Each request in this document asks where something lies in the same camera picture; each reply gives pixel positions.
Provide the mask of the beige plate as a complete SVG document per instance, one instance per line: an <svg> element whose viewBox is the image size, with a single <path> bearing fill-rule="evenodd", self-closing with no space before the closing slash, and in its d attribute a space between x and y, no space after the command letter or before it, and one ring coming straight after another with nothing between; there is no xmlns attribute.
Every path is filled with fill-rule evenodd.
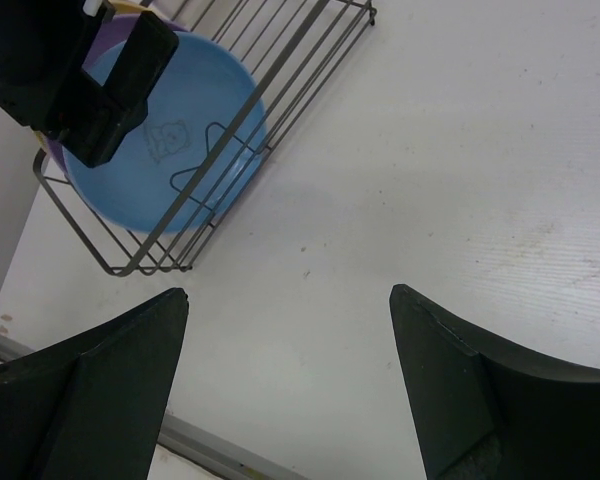
<svg viewBox="0 0 600 480"><path fill-rule="evenodd" d="M115 15L132 15L140 14L144 11L149 11L149 8L131 1L109 0L109 3L114 8Z"/></svg>

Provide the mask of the small purple plate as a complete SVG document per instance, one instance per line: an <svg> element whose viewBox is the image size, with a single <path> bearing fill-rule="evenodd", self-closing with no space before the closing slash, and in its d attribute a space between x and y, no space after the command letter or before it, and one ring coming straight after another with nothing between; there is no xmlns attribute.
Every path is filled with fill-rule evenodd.
<svg viewBox="0 0 600 480"><path fill-rule="evenodd" d="M139 17L140 13L120 14L115 15L110 22L105 23L96 35L94 43L83 63L83 68L87 70L104 52L125 42L134 29ZM67 174L62 146L57 141L51 140L46 136L41 136L40 142L62 172Z"/></svg>

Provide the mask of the blue plate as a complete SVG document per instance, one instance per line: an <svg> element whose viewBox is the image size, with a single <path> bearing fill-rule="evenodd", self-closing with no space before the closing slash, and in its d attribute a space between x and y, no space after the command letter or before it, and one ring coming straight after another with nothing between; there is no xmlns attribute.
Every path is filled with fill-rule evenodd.
<svg viewBox="0 0 600 480"><path fill-rule="evenodd" d="M68 177L102 217L151 232L224 134L255 82L223 47L181 32L179 46L148 99L144 122L128 133L110 162L84 166L65 153ZM192 195L166 227L176 233L223 214L253 177L262 157L256 148L267 127L257 103Z"/></svg>

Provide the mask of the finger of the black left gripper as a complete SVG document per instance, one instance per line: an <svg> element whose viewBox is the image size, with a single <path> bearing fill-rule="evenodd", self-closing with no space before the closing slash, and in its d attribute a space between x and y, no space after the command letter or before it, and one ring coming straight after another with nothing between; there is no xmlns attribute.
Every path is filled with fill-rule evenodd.
<svg viewBox="0 0 600 480"><path fill-rule="evenodd" d="M81 70L75 87L74 156L95 168L147 116L147 100L179 45L156 14L141 13L102 85Z"/></svg>

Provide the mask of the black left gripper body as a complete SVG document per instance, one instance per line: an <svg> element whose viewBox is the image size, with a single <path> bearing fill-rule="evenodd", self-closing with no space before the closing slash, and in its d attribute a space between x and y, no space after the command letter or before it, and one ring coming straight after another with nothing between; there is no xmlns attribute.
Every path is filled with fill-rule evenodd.
<svg viewBox="0 0 600 480"><path fill-rule="evenodd" d="M0 108L65 145L110 142L110 99L82 69L108 1L0 1Z"/></svg>

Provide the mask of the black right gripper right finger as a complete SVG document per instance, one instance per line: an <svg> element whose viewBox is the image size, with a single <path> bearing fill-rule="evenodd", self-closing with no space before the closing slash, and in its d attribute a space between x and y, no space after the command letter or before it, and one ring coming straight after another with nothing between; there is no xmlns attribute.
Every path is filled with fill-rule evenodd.
<svg viewBox="0 0 600 480"><path fill-rule="evenodd" d="M523 347L411 287L389 299L429 479L600 479L600 369Z"/></svg>

